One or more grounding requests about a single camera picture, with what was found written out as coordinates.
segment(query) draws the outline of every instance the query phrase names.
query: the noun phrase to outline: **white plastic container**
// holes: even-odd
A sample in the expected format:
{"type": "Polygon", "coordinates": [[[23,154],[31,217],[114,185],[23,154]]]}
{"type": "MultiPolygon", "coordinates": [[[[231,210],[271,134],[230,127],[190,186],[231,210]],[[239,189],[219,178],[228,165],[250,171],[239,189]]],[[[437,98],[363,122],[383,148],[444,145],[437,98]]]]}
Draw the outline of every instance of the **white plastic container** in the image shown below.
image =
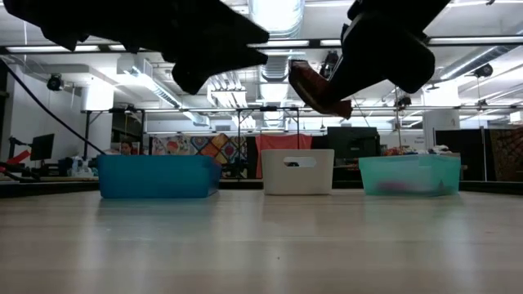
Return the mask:
{"type": "Polygon", "coordinates": [[[268,195],[323,195],[333,187],[334,150],[262,150],[263,186],[268,195]]]}

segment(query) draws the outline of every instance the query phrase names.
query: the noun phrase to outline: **blue bin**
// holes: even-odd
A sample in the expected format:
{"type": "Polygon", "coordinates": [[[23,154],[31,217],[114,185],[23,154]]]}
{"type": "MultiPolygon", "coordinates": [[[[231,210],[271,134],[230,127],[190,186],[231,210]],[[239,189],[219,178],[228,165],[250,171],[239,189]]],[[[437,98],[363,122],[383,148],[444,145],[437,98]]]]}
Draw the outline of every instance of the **blue bin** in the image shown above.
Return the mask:
{"type": "Polygon", "coordinates": [[[434,154],[360,158],[360,170],[369,195],[456,194],[461,158],[434,154]]]}
{"type": "Polygon", "coordinates": [[[101,155],[98,170],[103,198],[206,198],[221,178],[221,166],[200,155],[101,155]]]}

